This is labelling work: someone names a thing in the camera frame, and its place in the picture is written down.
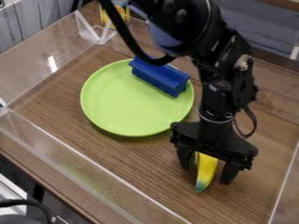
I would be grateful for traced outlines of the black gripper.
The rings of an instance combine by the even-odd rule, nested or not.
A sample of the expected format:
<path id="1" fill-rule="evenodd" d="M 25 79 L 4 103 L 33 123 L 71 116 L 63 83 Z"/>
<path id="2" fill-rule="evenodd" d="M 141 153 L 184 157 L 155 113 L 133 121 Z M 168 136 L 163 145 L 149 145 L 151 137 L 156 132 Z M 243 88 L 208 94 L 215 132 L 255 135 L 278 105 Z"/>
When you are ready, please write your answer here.
<path id="1" fill-rule="evenodd" d="M 232 122 L 173 122 L 171 130 L 171 142 L 184 170 L 194 165 L 195 151 L 227 162 L 219 179 L 223 185 L 231 184 L 239 171 L 251 169 L 258 148 L 238 135 Z"/>

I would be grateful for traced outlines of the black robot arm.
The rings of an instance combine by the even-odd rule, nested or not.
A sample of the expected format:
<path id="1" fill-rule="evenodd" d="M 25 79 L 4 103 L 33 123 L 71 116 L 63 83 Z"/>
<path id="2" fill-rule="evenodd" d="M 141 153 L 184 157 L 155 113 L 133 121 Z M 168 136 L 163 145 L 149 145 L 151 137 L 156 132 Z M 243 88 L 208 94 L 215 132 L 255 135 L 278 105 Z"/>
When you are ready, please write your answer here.
<path id="1" fill-rule="evenodd" d="M 238 126 L 236 113 L 256 116 L 248 104 L 258 98 L 250 43 L 227 25 L 215 0 L 128 0 L 149 22 L 149 35 L 164 52 L 152 58 L 141 50 L 112 0 L 97 0 L 131 52 L 145 62 L 164 65 L 188 56 L 200 73 L 202 98 L 198 122 L 171 124 L 171 142 L 183 168 L 200 152 L 226 162 L 220 183 L 230 184 L 251 168 L 258 148 Z"/>

